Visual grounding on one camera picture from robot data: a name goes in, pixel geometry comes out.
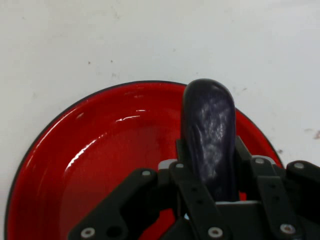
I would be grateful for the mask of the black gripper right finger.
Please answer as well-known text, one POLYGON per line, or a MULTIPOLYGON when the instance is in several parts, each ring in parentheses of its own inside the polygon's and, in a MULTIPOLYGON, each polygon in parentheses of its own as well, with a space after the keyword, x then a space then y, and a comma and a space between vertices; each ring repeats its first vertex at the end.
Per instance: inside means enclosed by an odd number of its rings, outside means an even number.
POLYGON ((304 160, 278 167, 265 156, 253 156, 235 138, 239 189, 263 209, 262 228, 271 240, 320 238, 320 168, 304 160))

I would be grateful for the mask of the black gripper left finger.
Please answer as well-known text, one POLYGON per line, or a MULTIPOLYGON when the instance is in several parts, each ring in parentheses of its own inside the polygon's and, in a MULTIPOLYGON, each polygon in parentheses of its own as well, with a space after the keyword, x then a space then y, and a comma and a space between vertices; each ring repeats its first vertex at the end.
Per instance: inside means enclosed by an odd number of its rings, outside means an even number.
POLYGON ((189 153, 177 142, 178 160, 167 169, 138 168, 68 233, 70 240, 136 240, 163 210, 173 210, 175 222, 162 240, 231 240, 206 186, 188 166, 189 153))

